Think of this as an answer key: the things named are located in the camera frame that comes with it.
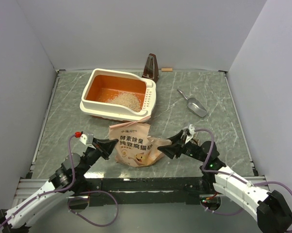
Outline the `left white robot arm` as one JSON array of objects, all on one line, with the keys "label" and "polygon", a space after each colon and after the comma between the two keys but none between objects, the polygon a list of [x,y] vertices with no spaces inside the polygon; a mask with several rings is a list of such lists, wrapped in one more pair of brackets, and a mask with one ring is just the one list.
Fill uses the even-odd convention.
[{"label": "left white robot arm", "polygon": [[89,200],[94,191],[84,175],[99,158],[109,159],[118,139],[96,139],[81,132],[71,138],[78,138],[87,147],[86,151],[82,155],[70,151],[60,168],[35,193],[11,209],[1,209],[0,232],[27,233],[62,200],[69,197]]}]

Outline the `silver metal scoop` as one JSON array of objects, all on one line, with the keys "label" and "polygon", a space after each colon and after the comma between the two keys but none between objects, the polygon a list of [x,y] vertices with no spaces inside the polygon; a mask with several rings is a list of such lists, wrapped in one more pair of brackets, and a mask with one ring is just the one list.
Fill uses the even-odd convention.
[{"label": "silver metal scoop", "polygon": [[186,100],[186,106],[192,113],[199,117],[205,117],[207,115],[208,112],[200,101],[198,101],[196,98],[187,97],[180,89],[177,89],[177,91],[184,97]]}]

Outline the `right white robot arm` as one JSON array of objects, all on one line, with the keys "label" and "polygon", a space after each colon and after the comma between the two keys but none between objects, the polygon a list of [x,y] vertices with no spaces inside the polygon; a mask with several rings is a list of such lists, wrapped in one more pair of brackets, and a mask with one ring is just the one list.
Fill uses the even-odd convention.
[{"label": "right white robot arm", "polygon": [[204,191],[228,197],[256,220],[263,233],[292,232],[292,211],[283,195],[276,190],[270,192],[263,189],[262,186],[267,182],[253,184],[235,173],[218,158],[219,152],[213,133],[208,129],[204,131],[208,132],[212,139],[202,145],[193,142],[197,129],[191,126],[170,137],[172,143],[160,146],[158,150],[170,159],[179,158],[184,154],[201,161]]}]

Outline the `white orange litter box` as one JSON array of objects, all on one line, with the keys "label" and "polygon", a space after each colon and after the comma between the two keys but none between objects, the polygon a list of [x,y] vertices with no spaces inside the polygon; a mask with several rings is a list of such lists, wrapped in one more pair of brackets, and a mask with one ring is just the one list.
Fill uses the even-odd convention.
[{"label": "white orange litter box", "polygon": [[[141,103],[141,111],[135,112],[125,106],[105,102],[121,93],[134,94]],[[97,68],[83,90],[80,109],[94,117],[146,122],[152,115],[156,98],[154,81],[129,72]]]}]

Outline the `peach cat litter bag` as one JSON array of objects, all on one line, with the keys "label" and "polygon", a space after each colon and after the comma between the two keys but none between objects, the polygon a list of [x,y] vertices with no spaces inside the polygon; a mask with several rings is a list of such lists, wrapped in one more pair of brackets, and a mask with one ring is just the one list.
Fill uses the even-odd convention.
[{"label": "peach cat litter bag", "polygon": [[131,167],[146,167],[163,157],[160,146],[171,145],[169,139],[148,135],[150,125],[139,121],[126,122],[109,127],[109,139],[117,139],[115,160]]}]

